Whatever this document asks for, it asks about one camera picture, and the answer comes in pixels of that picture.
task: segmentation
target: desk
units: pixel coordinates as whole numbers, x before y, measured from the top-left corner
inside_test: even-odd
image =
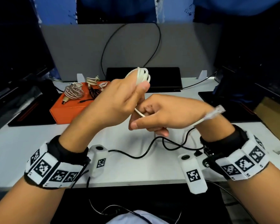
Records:
[[[197,83],[197,79],[183,78],[183,86]],[[60,89],[68,83],[56,82]],[[167,93],[176,96],[200,99],[198,92],[211,91],[217,85],[213,79],[208,79],[196,86],[183,90],[180,93]],[[133,156],[143,154],[150,142],[153,133],[146,130],[129,131],[128,120],[122,124],[100,131],[89,146],[102,144],[108,150],[119,149]],[[271,161],[280,169],[280,141],[262,123],[240,123],[243,129],[249,129],[263,142],[269,151]],[[26,161],[44,143],[50,141],[54,136],[61,134],[67,124],[8,127],[5,125],[0,129],[0,191],[8,190],[23,175]],[[170,129],[169,139],[181,143],[185,129]],[[191,132],[187,147],[199,148],[199,133],[197,130]],[[177,156],[182,153],[193,153],[183,148],[176,151],[167,151],[160,141],[155,142],[150,152],[142,159],[132,159],[123,154],[112,152],[105,164],[104,173],[91,179],[90,187],[126,186],[144,184],[170,184],[185,183]],[[212,171],[204,170],[206,179],[212,181],[225,181],[225,179]],[[85,187],[87,177],[81,177],[75,187]]]

